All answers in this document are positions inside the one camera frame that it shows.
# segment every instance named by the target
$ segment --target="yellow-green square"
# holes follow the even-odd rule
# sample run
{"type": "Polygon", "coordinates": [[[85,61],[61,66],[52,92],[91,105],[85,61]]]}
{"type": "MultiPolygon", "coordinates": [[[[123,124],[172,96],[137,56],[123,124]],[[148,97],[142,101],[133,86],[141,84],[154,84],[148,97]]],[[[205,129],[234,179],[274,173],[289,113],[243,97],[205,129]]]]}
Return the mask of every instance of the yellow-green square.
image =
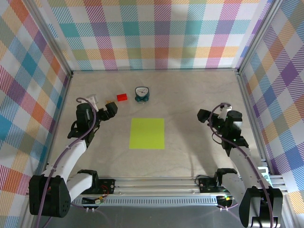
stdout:
{"type": "Polygon", "coordinates": [[[133,118],[130,149],[165,149],[165,121],[162,118],[133,118]]]}

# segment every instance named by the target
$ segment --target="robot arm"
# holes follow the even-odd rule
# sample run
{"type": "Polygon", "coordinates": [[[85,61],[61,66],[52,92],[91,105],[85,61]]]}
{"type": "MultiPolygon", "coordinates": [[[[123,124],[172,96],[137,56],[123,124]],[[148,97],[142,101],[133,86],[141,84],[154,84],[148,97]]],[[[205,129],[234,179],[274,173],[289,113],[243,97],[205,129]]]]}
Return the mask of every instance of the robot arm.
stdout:
{"type": "MultiPolygon", "coordinates": [[[[96,171],[81,170],[68,180],[68,177],[80,156],[86,151],[99,129],[100,122],[109,120],[117,113],[114,102],[106,104],[107,110],[96,111],[96,122],[92,130],[79,142],[74,144],[64,154],[53,172],[47,189],[42,215],[63,218],[69,211],[71,202],[83,191],[92,189],[99,191],[98,175],[96,171]]],[[[93,124],[93,110],[88,103],[77,106],[77,120],[72,124],[68,134],[70,141],[82,137],[93,124]]],[[[51,174],[54,164],[48,165],[41,175],[34,175],[29,181],[29,209],[32,215],[37,215],[41,203],[43,188],[51,174]]]]}
{"type": "Polygon", "coordinates": [[[198,113],[199,121],[204,123],[208,120],[222,139],[226,140],[222,140],[222,148],[238,170],[237,173],[234,169],[221,169],[216,173],[217,184],[225,187],[239,203],[239,217],[244,227],[270,227],[271,215],[267,202],[269,198],[274,219],[273,228],[278,228],[281,223],[282,192],[271,187],[251,159],[249,145],[241,136],[242,114],[232,111],[230,105],[225,104],[220,108],[221,114],[213,114],[210,121],[210,111],[201,109],[198,113]],[[269,197],[265,195],[263,187],[266,188],[269,197]]]}

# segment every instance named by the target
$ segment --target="small white object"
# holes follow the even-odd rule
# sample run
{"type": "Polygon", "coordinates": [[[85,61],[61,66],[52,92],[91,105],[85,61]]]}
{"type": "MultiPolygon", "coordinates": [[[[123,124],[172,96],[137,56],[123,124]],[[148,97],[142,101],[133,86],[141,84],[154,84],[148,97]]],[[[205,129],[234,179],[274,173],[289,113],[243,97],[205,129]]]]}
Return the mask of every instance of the small white object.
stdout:
{"type": "Polygon", "coordinates": [[[221,109],[220,114],[218,115],[218,119],[226,119],[227,113],[232,110],[232,106],[228,106],[227,104],[221,109]]]}
{"type": "Polygon", "coordinates": [[[96,95],[90,95],[86,98],[94,107],[94,109],[98,112],[98,108],[97,108],[97,98],[96,98],[96,95]]]}

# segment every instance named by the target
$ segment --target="plaid wallpaper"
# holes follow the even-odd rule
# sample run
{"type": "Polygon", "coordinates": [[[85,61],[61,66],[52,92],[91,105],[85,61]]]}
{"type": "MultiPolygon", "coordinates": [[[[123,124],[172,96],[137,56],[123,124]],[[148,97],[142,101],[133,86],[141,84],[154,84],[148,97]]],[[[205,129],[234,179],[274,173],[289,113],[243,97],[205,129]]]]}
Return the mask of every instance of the plaid wallpaper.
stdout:
{"type": "Polygon", "coordinates": [[[304,224],[304,0],[285,0],[244,71],[276,174],[304,224]]]}
{"type": "Polygon", "coordinates": [[[0,227],[17,225],[68,77],[21,0],[0,1],[0,227]]]}
{"type": "Polygon", "coordinates": [[[36,0],[75,70],[235,67],[271,2],[36,0]]]}

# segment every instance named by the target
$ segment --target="alarm clock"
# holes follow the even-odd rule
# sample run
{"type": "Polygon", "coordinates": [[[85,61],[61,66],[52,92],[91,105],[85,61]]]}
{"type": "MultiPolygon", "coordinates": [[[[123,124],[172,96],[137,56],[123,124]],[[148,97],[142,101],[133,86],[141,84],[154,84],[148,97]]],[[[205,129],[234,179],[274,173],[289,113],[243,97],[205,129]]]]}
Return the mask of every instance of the alarm clock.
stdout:
{"type": "Polygon", "coordinates": [[[135,101],[137,102],[147,102],[149,100],[150,91],[148,87],[140,86],[135,88],[135,101]]]}

